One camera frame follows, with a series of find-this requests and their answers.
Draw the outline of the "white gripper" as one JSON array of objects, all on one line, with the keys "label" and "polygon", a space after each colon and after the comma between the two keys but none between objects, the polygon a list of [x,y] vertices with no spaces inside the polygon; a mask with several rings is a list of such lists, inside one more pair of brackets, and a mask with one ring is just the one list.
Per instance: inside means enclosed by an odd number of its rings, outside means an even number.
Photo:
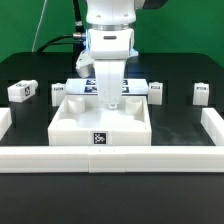
[{"label": "white gripper", "polygon": [[95,78],[98,98],[104,104],[117,109],[121,101],[125,60],[95,60]]}]

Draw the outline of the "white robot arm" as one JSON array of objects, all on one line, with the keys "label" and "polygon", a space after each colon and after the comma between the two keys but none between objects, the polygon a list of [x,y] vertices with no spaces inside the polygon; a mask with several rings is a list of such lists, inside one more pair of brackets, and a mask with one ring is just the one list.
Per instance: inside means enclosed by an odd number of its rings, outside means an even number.
[{"label": "white robot arm", "polygon": [[138,55],[134,47],[137,9],[159,9],[168,0],[86,0],[86,48],[76,70],[86,78],[95,72],[98,99],[111,109],[121,102],[126,61]]}]

